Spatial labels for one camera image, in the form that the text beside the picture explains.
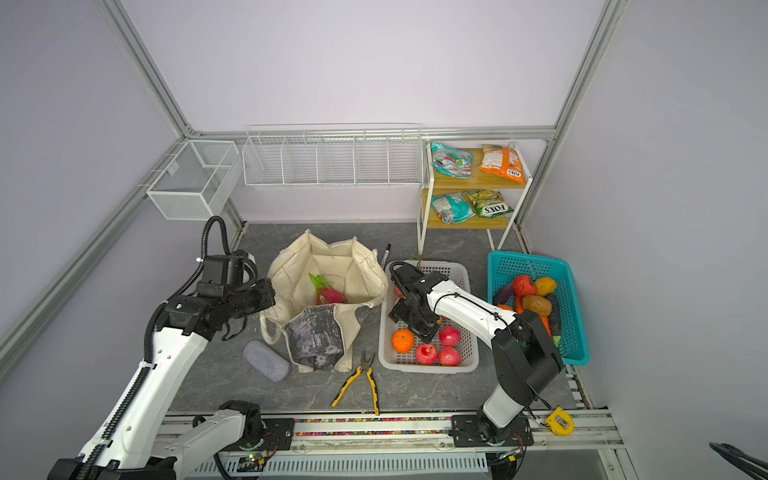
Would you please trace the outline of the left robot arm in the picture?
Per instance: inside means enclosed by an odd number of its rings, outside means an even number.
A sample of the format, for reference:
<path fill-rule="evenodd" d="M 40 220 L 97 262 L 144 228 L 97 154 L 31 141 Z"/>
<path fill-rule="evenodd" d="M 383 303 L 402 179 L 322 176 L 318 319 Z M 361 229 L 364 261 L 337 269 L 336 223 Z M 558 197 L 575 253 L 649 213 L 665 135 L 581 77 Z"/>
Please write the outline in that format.
<path fill-rule="evenodd" d="M 51 479 L 183 479 L 227 446 L 259 446 L 266 434 L 260 407 L 230 400 L 166 447 L 160 426 L 184 378 L 219 331 L 275 304 L 267 278 L 252 257 L 225 246 L 208 252 L 209 235 L 226 223 L 210 217 L 201 235 L 198 266 L 153 312 L 143 336 L 143 358 L 103 425 L 74 458 L 56 461 Z"/>

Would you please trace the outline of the cream canvas tote bag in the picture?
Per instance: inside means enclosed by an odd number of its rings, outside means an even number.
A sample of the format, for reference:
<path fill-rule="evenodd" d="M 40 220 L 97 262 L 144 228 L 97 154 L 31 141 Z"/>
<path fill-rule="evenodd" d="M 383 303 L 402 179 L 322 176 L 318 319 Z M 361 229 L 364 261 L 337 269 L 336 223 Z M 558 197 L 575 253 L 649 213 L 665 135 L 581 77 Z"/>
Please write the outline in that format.
<path fill-rule="evenodd" d="M 275 305 L 259 314 L 263 340 L 284 340 L 301 373 L 349 371 L 362 325 L 357 310 L 380 305 L 388 289 L 377 252 L 357 238 L 327 243 L 306 231 L 267 277 Z"/>

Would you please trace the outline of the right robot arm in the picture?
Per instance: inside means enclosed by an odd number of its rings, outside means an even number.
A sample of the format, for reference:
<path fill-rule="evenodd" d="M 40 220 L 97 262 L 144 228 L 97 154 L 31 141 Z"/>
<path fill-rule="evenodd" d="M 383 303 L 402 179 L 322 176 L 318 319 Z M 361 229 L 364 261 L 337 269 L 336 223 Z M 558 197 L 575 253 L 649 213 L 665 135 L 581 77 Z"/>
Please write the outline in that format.
<path fill-rule="evenodd" d="M 542 320 L 530 310 L 516 313 L 494 306 L 437 271 L 425 273 L 405 261 L 391 263 L 388 270 L 402 293 L 388 313 L 391 320 L 429 342 L 445 317 L 492 351 L 497 385 L 475 415 L 460 418 L 454 427 L 457 439 L 491 446 L 510 440 L 513 421 L 564 368 Z"/>

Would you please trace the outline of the orange fruit front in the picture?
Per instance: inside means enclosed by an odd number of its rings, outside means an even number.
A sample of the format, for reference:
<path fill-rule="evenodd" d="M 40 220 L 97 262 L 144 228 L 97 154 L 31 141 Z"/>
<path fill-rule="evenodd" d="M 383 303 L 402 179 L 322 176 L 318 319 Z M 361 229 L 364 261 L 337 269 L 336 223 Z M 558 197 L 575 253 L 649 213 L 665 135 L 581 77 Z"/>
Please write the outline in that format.
<path fill-rule="evenodd" d="M 399 329 L 392 336 L 392 347 L 398 354 L 408 354 L 415 346 L 415 336 L 408 329 Z"/>

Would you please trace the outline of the pink dragon fruit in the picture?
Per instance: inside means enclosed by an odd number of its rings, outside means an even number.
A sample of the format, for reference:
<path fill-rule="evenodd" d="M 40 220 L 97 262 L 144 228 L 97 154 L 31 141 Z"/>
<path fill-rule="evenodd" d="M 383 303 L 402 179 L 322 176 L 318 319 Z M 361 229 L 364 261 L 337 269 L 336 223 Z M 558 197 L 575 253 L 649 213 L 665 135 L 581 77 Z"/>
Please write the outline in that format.
<path fill-rule="evenodd" d="M 316 289 L 317 305 L 348 303 L 346 296 L 342 292 L 332 288 L 322 275 L 310 274 L 309 277 Z"/>

